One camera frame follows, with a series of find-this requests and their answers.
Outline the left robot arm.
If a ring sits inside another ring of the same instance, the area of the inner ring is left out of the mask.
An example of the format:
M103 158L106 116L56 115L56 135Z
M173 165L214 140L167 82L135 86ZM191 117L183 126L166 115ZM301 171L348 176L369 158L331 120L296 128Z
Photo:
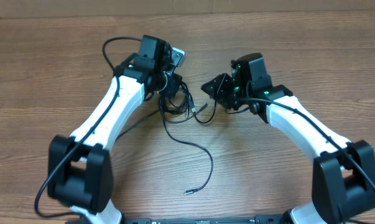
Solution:
M70 208L81 223L121 223L122 213L111 201L111 150L126 121L149 93L173 97L185 52L162 39L144 35L138 52L111 65L109 90L90 117L67 138L55 136L49 145L48 177L37 194Z

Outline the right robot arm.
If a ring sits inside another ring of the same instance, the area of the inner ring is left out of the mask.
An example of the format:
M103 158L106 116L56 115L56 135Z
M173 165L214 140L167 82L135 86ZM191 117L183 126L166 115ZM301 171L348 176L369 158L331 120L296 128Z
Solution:
M311 115L283 85L273 85L260 53L231 61L202 90L225 109L248 106L284 133L312 162L312 199L270 223L356 223L375 208L375 153L366 141L350 141Z

